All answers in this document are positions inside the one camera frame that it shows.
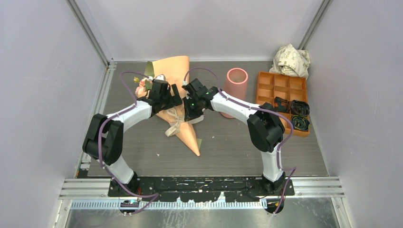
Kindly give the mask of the orange compartment tray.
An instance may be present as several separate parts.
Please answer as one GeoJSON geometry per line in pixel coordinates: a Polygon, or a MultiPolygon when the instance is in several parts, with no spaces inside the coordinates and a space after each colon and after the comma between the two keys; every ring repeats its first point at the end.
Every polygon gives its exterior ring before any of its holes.
{"type": "Polygon", "coordinates": [[[270,103],[281,118],[286,134],[307,137],[310,134],[310,107],[307,99],[307,80],[300,77],[259,72],[256,103],[270,103]]]}

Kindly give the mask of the crumpled white patterned cloth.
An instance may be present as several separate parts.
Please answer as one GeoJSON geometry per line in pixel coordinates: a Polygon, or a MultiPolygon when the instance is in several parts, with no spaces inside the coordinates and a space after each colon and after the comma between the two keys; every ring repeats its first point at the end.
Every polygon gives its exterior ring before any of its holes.
{"type": "Polygon", "coordinates": [[[307,79],[311,58],[307,50],[295,49],[292,44],[281,46],[273,58],[270,73],[307,79]]]}

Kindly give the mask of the peach paper bouquet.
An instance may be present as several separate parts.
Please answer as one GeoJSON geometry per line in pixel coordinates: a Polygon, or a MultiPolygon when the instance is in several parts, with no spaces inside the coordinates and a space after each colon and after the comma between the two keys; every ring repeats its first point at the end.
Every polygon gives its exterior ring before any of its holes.
{"type": "MultiPolygon", "coordinates": [[[[177,85],[181,98],[186,97],[187,92],[182,88],[185,73],[189,70],[189,57],[176,56],[148,62],[144,74],[156,79],[164,75],[165,80],[171,85],[177,85]]],[[[167,137],[177,136],[196,156],[200,156],[199,145],[194,127],[184,120],[184,105],[179,105],[168,110],[163,110],[156,115],[165,120],[170,127],[165,131],[167,137]]]]}

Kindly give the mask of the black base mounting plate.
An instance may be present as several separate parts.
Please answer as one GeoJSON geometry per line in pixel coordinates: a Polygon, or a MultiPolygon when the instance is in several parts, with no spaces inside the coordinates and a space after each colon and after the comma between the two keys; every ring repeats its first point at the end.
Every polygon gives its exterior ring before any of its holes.
{"type": "Polygon", "coordinates": [[[279,199],[295,194],[292,182],[283,180],[272,189],[262,177],[139,177],[139,195],[158,193],[160,202],[215,202],[220,195],[225,202],[255,202],[264,197],[279,199]]]}

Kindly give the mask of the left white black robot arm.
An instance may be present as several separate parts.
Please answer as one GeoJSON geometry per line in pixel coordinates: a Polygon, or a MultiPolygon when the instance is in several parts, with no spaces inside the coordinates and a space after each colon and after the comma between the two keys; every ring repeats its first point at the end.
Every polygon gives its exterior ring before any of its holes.
{"type": "Polygon", "coordinates": [[[124,133],[137,123],[149,119],[160,111],[182,104],[176,84],[154,79],[146,97],[109,115],[95,114],[88,127],[82,149],[93,159],[98,160],[120,190],[127,196],[138,193],[138,176],[125,162],[123,151],[124,133]]]}

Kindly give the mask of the aluminium front rail frame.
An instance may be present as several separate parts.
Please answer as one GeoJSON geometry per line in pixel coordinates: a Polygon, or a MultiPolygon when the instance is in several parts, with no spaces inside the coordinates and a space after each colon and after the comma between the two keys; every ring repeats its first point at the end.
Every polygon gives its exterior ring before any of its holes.
{"type": "Polygon", "coordinates": [[[111,179],[66,179],[59,198],[72,209],[266,209],[280,212],[286,200],[344,197],[337,177],[293,177],[269,193],[261,177],[140,177],[133,196],[111,179]]]}

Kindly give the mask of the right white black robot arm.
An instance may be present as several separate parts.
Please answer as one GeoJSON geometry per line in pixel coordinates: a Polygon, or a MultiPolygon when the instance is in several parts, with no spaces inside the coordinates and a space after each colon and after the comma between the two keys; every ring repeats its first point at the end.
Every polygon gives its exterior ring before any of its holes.
{"type": "Polygon", "coordinates": [[[201,120],[204,111],[209,109],[227,114],[247,125],[250,140],[261,153],[265,192],[276,195],[281,191],[285,172],[280,164],[280,153],[285,127],[273,106],[269,103],[259,105],[245,102],[215,86],[207,88],[198,79],[184,82],[182,87],[187,92],[183,98],[186,121],[201,120]]]}

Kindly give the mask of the pink cylindrical vase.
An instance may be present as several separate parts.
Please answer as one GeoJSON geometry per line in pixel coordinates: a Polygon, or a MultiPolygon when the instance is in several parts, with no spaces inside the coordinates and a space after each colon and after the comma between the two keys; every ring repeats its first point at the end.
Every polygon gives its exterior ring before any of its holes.
{"type": "Polygon", "coordinates": [[[248,73],[242,68],[232,68],[227,72],[223,91],[244,100],[247,92],[248,73]]]}

